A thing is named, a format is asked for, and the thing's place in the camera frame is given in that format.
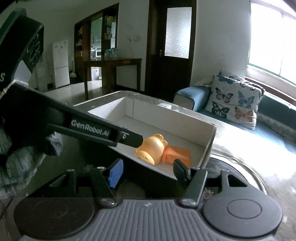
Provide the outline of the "grey knitted gloved hand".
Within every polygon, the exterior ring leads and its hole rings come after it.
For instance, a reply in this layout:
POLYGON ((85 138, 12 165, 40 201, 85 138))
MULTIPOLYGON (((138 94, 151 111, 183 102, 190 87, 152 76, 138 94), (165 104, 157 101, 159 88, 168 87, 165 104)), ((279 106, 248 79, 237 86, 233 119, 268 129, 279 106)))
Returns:
POLYGON ((23 191, 30 183, 46 156, 59 156, 63 149, 62 137, 52 133, 37 145, 13 150, 13 141, 1 129, 1 200, 23 191))

